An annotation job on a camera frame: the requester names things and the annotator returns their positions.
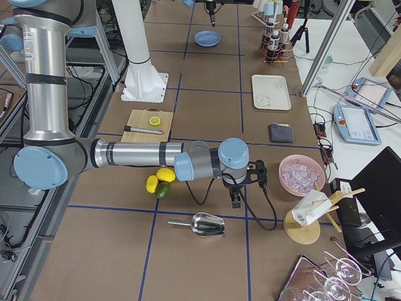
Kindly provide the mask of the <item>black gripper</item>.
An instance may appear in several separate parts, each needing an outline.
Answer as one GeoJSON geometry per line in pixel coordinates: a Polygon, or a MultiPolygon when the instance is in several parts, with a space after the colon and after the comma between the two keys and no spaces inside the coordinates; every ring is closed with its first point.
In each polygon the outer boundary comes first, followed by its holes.
{"type": "Polygon", "coordinates": [[[216,15],[215,15],[215,10],[217,7],[216,0],[205,0],[204,4],[206,12],[210,16],[211,25],[212,27],[214,27],[216,25],[216,15]]]}
{"type": "Polygon", "coordinates": [[[256,161],[249,161],[247,167],[244,170],[244,174],[236,179],[234,174],[223,173],[223,184],[231,192],[231,202],[233,209],[239,209],[241,207],[241,189],[249,184],[258,183],[259,187],[266,192],[267,191],[267,169],[264,165],[264,161],[258,159],[256,161]]]}

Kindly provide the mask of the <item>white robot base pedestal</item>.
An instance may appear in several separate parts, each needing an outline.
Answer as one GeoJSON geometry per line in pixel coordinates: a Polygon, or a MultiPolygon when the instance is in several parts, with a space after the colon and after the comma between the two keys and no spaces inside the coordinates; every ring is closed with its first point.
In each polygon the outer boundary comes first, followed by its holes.
{"type": "Polygon", "coordinates": [[[128,58],[122,100],[162,103],[169,75],[159,73],[151,62],[140,2],[114,0],[112,4],[128,58]]]}

